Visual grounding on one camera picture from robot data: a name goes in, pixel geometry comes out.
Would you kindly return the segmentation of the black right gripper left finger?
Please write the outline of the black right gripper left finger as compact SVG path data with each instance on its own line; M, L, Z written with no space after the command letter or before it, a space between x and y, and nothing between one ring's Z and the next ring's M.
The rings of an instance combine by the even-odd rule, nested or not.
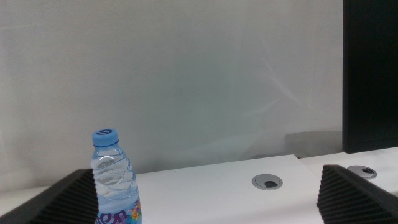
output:
M2 224L94 224L98 199L92 169L78 169L1 216Z

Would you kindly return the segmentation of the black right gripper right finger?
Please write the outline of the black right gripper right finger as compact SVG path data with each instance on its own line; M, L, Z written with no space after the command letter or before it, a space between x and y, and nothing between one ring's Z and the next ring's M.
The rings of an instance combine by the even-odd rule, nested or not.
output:
M397 197L339 165L324 165L317 208L326 224L397 224Z

